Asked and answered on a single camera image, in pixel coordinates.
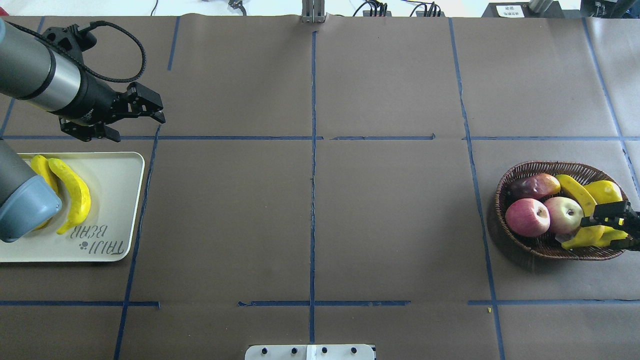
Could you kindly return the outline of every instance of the yellow fruit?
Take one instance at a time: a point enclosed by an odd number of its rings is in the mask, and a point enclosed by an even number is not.
[[[51,158],[49,159],[49,168],[62,180],[71,196],[67,222],[56,231],[56,234],[62,235],[86,220],[91,209],[91,195],[86,183],[64,161]]]
[[[556,179],[560,182],[562,191],[578,202],[585,217],[593,215],[597,203],[584,186],[569,175],[556,175]]]
[[[58,189],[58,179],[53,174],[53,172],[51,172],[47,158],[45,158],[42,155],[34,156],[33,158],[31,158],[31,168],[33,169],[33,171],[35,171],[36,174],[44,178],[44,181],[46,181],[47,184],[51,186],[53,191],[56,192],[56,195],[60,194]],[[47,226],[48,223],[49,223],[49,220],[43,222],[34,230],[42,229],[43,227]]]
[[[610,231],[605,231],[604,234],[602,234],[602,237],[595,242],[594,244],[595,246],[598,246],[598,247],[609,246],[611,245],[612,241],[622,240],[628,236],[628,234],[622,230],[615,230],[613,228],[610,228],[610,229],[611,229]]]
[[[560,182],[562,191],[578,202],[585,217],[593,215],[597,202],[584,186],[569,175],[556,175],[556,179]],[[595,246],[604,231],[605,227],[602,225],[581,227],[573,239],[562,243],[562,247],[564,249],[572,249],[574,247]]]
[[[593,196],[598,204],[622,201],[620,187],[612,181],[594,181],[591,184],[584,185],[584,188]]]
[[[602,225],[581,227],[571,240],[562,243],[562,247],[569,250],[574,247],[594,246],[603,233],[604,226]]]

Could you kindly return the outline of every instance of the banana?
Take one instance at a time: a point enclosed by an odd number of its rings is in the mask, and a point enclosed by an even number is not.
[[[51,172],[51,169],[49,168],[49,161],[47,160],[47,158],[45,158],[42,155],[36,155],[32,157],[31,168],[33,169],[33,171],[35,171],[36,174],[44,177],[44,181],[46,181],[47,184],[51,186],[53,191],[56,192],[56,195],[60,195],[60,190],[58,189],[58,179]],[[49,220],[43,222],[34,230],[42,229],[43,227],[47,226],[47,224],[49,223]]]
[[[590,217],[596,208],[596,200],[591,194],[569,175],[559,174],[556,179],[560,182],[560,187],[567,195],[578,202],[585,217]],[[602,225],[581,227],[573,239],[562,243],[564,249],[574,247],[596,246],[596,243],[604,234],[605,227]]]
[[[602,237],[595,242],[595,246],[598,247],[605,247],[605,246],[609,246],[611,245],[611,242],[614,240],[622,240],[624,238],[626,238],[628,236],[627,233],[625,233],[622,230],[615,230],[615,229],[611,229],[610,231],[605,231],[604,234],[602,235]]]
[[[578,202],[585,217],[593,215],[593,211],[596,208],[596,200],[584,186],[569,175],[559,174],[556,175],[556,179],[560,182],[562,191]]]
[[[562,243],[562,248],[569,250],[574,247],[596,246],[603,233],[604,226],[602,225],[581,227],[571,240]]]
[[[64,161],[51,158],[49,159],[49,168],[62,180],[71,196],[67,222],[56,231],[56,234],[62,235],[86,220],[91,209],[91,195],[86,183]]]

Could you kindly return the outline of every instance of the fruit basket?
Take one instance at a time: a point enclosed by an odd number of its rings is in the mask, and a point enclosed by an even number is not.
[[[566,174],[573,177],[580,184],[585,185],[599,180],[609,180],[615,183],[609,175],[601,170],[582,163],[571,163],[565,161],[527,161],[520,163],[509,169],[500,179],[495,193],[495,212],[497,221],[506,235],[519,247],[527,252],[547,259],[567,259],[567,260],[608,260],[623,253],[623,250],[613,250],[601,247],[579,247],[572,250],[565,250],[555,239],[552,233],[545,233],[536,238],[527,238],[515,234],[509,229],[504,215],[509,206],[515,201],[507,196],[507,187],[517,179],[523,179],[540,173],[550,175]],[[627,194],[620,189],[624,200],[628,200]],[[549,196],[566,196],[561,190],[560,193]],[[549,197],[540,199],[544,202]]]

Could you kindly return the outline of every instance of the white label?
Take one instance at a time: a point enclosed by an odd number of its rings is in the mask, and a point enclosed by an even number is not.
[[[520,5],[496,5],[500,17],[524,17],[522,6]]]

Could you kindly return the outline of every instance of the red apple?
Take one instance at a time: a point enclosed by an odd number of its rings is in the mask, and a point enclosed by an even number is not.
[[[556,234],[570,234],[580,227],[584,212],[580,205],[568,197],[552,197],[545,201],[549,210],[551,226],[549,231]]]
[[[535,238],[549,230],[547,207],[536,199],[520,199],[507,209],[507,226],[516,234]]]

